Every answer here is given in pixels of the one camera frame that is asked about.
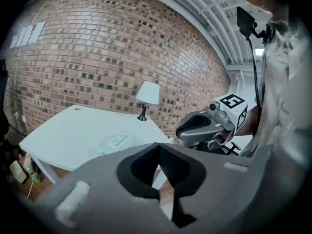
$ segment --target white table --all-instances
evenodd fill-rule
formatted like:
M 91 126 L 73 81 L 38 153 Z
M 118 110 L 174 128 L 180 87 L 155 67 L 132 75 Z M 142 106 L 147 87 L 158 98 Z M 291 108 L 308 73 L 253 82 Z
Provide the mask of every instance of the white table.
M 140 121 L 137 116 L 73 105 L 42 124 L 19 145 L 56 183 L 59 177 L 50 165 L 73 171 L 96 157 L 91 150 L 107 136 L 125 132 L 138 137 L 138 145 L 171 143 L 149 117 Z M 153 187 L 159 189 L 165 181 L 161 171 Z

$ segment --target white lampshade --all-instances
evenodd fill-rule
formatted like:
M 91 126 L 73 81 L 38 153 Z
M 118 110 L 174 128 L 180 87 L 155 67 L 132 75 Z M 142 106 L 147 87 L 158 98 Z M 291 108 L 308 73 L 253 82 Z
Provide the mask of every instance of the white lampshade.
M 159 104 L 159 85 L 145 81 L 136 95 L 136 99 L 146 104 Z

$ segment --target wooden floor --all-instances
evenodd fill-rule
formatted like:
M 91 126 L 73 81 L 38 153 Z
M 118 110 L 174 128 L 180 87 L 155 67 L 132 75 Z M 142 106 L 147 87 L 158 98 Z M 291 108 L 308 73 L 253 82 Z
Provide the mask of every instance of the wooden floor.
M 22 141 L 22 137 L 13 130 L 10 130 L 8 136 L 9 141 L 12 145 L 18 145 Z M 61 178 L 70 173 L 70 171 L 66 171 L 53 166 L 51 167 L 56 172 L 56 174 Z M 41 179 L 41 183 L 40 184 L 34 183 L 29 195 L 29 200 L 33 202 L 35 202 L 37 198 L 40 197 L 40 195 L 45 190 L 47 190 L 49 187 L 53 185 L 52 182 L 43 173 L 39 174 L 39 178 Z M 20 184 L 13 177 L 11 177 L 10 181 L 12 189 L 14 190 L 15 193 L 27 197 L 29 189 L 32 184 L 31 177 L 28 176 L 27 179 L 22 184 Z M 174 190 L 170 185 L 169 181 L 166 181 L 166 183 L 160 188 L 159 193 L 160 193 L 160 205 L 164 206 L 173 203 Z

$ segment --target brick wall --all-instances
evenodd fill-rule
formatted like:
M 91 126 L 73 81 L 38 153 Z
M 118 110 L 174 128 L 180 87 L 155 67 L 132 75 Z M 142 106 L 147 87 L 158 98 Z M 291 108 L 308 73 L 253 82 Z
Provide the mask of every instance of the brick wall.
M 35 45 L 8 49 L 19 29 L 46 24 Z M 188 113 L 227 93 L 230 79 L 204 37 L 157 0 L 37 0 L 17 18 L 1 57 L 4 110 L 25 134 L 73 104 L 139 113 L 143 81 L 160 85 L 147 114 L 169 137 Z

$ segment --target cable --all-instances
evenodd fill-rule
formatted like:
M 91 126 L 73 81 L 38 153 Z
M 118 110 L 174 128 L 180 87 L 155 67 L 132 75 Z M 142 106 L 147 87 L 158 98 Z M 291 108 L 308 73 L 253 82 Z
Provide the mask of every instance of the cable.
M 258 127 L 259 127 L 259 123 L 260 123 L 260 116 L 261 116 L 261 106 L 260 106 L 260 99 L 259 99 L 259 91 L 258 91 L 258 77 L 257 77 L 257 66 L 255 63 L 255 58 L 254 58 L 254 49 L 253 49 L 253 44 L 250 41 L 250 39 L 248 38 L 248 42 L 250 45 L 250 48 L 252 50 L 252 57 L 253 57 L 253 73 L 254 73 L 254 89 L 255 89 L 255 98 L 257 101 L 257 107 L 258 107 L 258 119 L 257 119 L 257 126 L 255 127 L 255 130 L 253 132 L 253 136 L 255 136 L 255 134 L 258 131 Z
M 34 179 L 33 179 L 33 177 L 31 177 L 31 179 L 32 179 L 33 181 L 31 182 L 31 186 L 30 186 L 30 189 L 29 189 L 29 193 L 28 193 L 27 198 L 29 198 L 29 195 L 30 195 L 31 189 L 33 188 L 33 184 L 34 184 Z

